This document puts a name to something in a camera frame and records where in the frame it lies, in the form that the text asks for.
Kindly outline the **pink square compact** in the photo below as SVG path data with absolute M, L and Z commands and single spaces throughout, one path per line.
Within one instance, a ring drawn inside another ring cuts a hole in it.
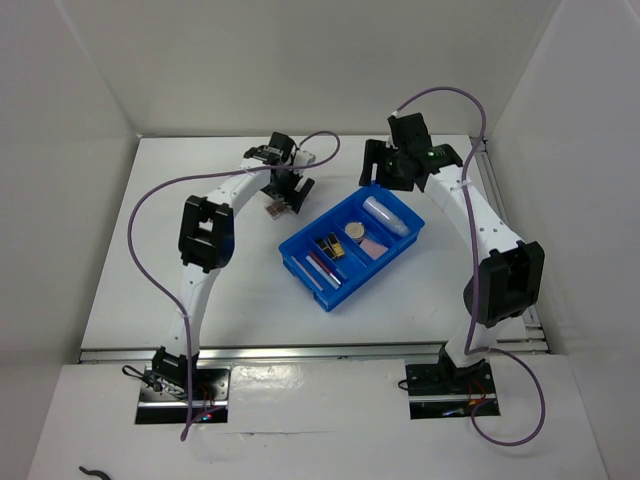
M 361 241 L 360 248 L 373 260 L 379 259 L 388 251 L 388 248 L 385 245 L 377 243 L 369 238 L 364 238 Z

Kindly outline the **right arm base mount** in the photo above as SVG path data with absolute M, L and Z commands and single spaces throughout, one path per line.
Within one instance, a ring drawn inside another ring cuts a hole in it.
M 492 370 L 487 362 L 454 376 L 436 364 L 409 364 L 397 383 L 408 395 L 412 420 L 500 415 Z

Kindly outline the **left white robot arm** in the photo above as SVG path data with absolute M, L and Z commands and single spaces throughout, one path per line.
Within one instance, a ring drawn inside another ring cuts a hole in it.
M 276 132 L 267 144 L 245 152 L 237 174 L 209 194 L 185 201 L 178 237 L 183 265 L 178 317 L 152 359 L 152 371 L 172 397 L 184 399 L 196 390 L 200 329 L 213 283 L 234 253 L 235 217 L 258 192 L 298 212 L 314 185 L 302 170 L 315 161 L 314 154 Z

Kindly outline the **pink long tube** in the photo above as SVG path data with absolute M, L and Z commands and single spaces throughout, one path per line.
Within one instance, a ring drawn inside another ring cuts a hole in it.
M 295 256 L 292 257 L 292 260 L 318 291 L 321 291 L 321 292 L 324 291 L 323 286 L 313 277 L 313 275 L 306 269 L 306 267 Z

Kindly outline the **round powder jar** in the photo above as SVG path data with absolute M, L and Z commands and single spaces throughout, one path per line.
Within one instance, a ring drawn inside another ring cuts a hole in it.
M 366 236 L 364 225 L 357 221 L 348 222 L 344 227 L 344 231 L 351 240 L 358 244 L 360 244 Z

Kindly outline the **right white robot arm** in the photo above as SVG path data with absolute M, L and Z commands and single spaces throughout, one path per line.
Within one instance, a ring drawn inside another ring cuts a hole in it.
M 426 194 L 471 252 L 472 274 L 463 291 L 470 319 L 440 349 L 436 363 L 440 387 L 457 392 L 484 362 L 502 322 L 537 302 L 545 253 L 511 230 L 483 197 L 469 177 L 470 158 L 433 144 L 421 114 L 394 113 L 388 124 L 387 140 L 365 143 L 360 185 Z

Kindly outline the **black gold lipstick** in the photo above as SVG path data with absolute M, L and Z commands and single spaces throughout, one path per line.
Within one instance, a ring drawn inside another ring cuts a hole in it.
M 318 246 L 318 248 L 330 259 L 336 260 L 336 254 L 332 247 L 323 239 L 317 238 L 314 240 L 314 243 Z
M 331 232 L 331 233 L 329 233 L 327 235 L 327 243 L 329 244 L 329 247 L 333 251 L 334 257 L 337 260 L 343 259 L 346 256 L 346 252 L 344 250 L 344 247 L 342 246 L 342 244 L 338 240 L 338 238 L 337 238 L 335 233 Z

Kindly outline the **black gold mascara pencil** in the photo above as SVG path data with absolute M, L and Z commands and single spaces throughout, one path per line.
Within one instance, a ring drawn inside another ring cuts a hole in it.
M 306 260 L 334 289 L 340 288 L 342 283 L 338 277 L 334 275 L 328 267 L 322 264 L 312 252 L 306 256 Z

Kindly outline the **brown eyeshadow palette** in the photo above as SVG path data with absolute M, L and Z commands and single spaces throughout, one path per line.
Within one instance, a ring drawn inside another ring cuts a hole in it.
M 265 211 L 272 220 L 276 220 L 280 218 L 289 210 L 290 210 L 290 207 L 288 205 L 279 201 L 273 201 L 270 204 L 265 206 Z

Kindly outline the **white lotion bottle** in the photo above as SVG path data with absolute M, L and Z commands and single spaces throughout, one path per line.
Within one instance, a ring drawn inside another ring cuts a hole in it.
M 409 227 L 374 196 L 364 200 L 363 209 L 393 234 L 406 237 L 410 233 Z

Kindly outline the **silver patterned eyeliner pencil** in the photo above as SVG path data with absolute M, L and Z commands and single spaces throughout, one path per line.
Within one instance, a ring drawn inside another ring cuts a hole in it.
M 342 282 L 341 280 L 329 269 L 329 267 L 327 267 L 322 261 L 321 259 L 314 253 L 314 252 L 309 252 L 310 257 L 313 259 L 313 261 L 319 266 L 319 268 L 325 272 L 325 274 L 330 277 L 332 279 L 332 281 L 336 284 L 336 285 L 341 285 Z

